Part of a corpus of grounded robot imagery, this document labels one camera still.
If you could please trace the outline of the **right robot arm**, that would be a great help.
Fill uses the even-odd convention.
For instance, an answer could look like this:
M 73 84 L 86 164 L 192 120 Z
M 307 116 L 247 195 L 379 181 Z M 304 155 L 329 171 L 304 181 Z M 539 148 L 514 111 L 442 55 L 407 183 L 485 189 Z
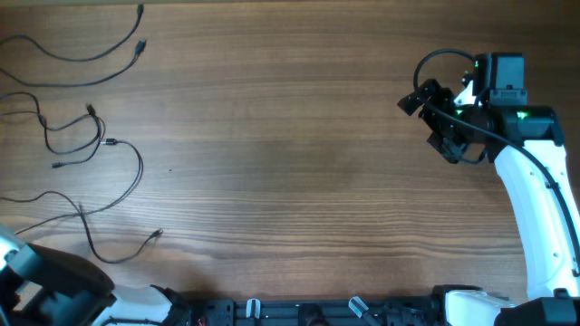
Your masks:
M 450 164 L 494 165 L 508 193 L 523 245 L 527 302 L 513 304 L 478 287 L 435 289 L 440 325 L 576 325 L 579 322 L 579 212 L 567 176 L 565 137 L 555 111 L 531 105 L 520 53 L 461 50 L 472 69 L 454 94 L 436 80 L 412 77 L 399 107 L 430 128 L 429 144 Z

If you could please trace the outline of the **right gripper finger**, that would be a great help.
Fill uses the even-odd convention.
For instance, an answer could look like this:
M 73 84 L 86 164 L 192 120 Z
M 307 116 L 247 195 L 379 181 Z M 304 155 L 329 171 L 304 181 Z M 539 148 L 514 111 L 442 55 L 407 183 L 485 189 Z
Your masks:
M 424 102 L 427 100 L 427 96 L 429 95 L 429 90 L 425 88 L 421 88 L 418 91 L 414 91 L 409 95 L 404 96 L 401 98 L 397 106 L 408 116 L 412 116 L 415 111 L 421 107 Z
M 464 144 L 456 144 L 451 139 L 431 133 L 427 142 L 436 149 L 450 164 L 458 164 L 465 152 Z

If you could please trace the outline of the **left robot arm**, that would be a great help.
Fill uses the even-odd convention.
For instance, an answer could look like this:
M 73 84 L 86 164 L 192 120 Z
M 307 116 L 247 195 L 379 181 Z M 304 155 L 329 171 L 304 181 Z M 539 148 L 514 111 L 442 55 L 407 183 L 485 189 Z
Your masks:
M 3 325 L 190 325 L 170 288 L 114 284 L 90 261 L 21 240 L 1 228 Z

